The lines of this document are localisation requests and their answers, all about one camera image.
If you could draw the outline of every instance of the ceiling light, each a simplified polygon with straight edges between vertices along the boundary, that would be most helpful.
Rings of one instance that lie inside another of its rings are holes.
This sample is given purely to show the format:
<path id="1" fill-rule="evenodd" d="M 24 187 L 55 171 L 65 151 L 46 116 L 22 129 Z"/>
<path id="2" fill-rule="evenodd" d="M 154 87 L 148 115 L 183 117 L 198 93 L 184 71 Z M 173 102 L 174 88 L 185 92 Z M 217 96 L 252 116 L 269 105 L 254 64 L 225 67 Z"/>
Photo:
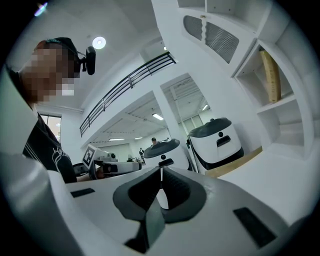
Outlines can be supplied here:
<path id="1" fill-rule="evenodd" d="M 96 49 L 102 49 L 106 45 L 106 39 L 102 36 L 98 36 L 92 41 L 92 46 Z"/>
<path id="2" fill-rule="evenodd" d="M 45 2 L 43 5 L 38 4 L 39 9 L 34 13 L 34 16 L 36 17 L 40 16 L 46 10 L 47 5 L 48 5 L 47 2 Z"/>
<path id="3" fill-rule="evenodd" d="M 124 138 L 111 138 L 109 139 L 110 142 L 114 142 L 114 141 L 123 141 Z"/>
<path id="4" fill-rule="evenodd" d="M 152 116 L 153 116 L 154 118 L 156 118 L 156 119 L 159 119 L 160 121 L 163 120 L 163 118 L 162 118 L 160 115 L 158 115 L 158 114 L 153 114 Z"/>

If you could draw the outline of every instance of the balcony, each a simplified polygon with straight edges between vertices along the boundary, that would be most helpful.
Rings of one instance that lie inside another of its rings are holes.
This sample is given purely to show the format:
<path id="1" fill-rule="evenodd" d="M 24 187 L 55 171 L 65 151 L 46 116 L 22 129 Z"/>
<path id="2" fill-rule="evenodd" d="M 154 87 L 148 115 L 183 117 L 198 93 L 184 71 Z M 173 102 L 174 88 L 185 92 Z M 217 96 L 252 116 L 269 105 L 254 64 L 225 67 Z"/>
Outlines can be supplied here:
<path id="1" fill-rule="evenodd" d="M 124 94 L 127 90 L 133 89 L 136 84 L 152 74 L 159 72 L 169 65 L 176 64 L 176 61 L 171 56 L 170 52 L 159 55 L 158 57 L 146 62 L 142 66 L 124 77 L 118 82 L 102 99 L 95 105 L 89 115 L 85 118 L 80 126 L 81 137 L 95 119 L 112 104 L 118 97 Z"/>

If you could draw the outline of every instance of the person in background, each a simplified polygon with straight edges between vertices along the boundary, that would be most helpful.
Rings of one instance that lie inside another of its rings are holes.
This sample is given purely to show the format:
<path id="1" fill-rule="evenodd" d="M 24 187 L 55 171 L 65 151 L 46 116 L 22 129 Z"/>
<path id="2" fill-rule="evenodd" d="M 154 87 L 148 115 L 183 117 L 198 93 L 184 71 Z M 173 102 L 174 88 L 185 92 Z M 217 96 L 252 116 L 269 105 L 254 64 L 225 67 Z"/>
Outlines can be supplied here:
<path id="1" fill-rule="evenodd" d="M 65 183 L 89 181 L 90 177 L 88 174 L 76 176 L 70 157 L 62 150 L 35 104 L 49 101 L 50 96 L 61 93 L 63 85 L 73 84 L 80 76 L 80 67 L 77 49 L 67 37 L 39 42 L 18 72 L 7 67 L 14 86 L 37 117 L 23 155 L 40 162 L 47 170 L 59 172 Z M 97 169 L 96 176 L 104 178 L 102 168 Z"/>
<path id="2" fill-rule="evenodd" d="M 151 139 L 151 142 L 152 142 L 152 145 L 151 145 L 151 146 L 156 145 L 156 144 L 157 144 L 157 139 L 156 139 L 155 137 L 153 137 L 153 138 Z"/>
<path id="3" fill-rule="evenodd" d="M 145 162 L 145 158 L 144 158 L 144 150 L 142 149 L 142 147 L 140 147 L 140 150 L 139 150 L 139 155 L 141 157 L 141 160 L 143 160 L 144 164 L 146 164 Z"/>

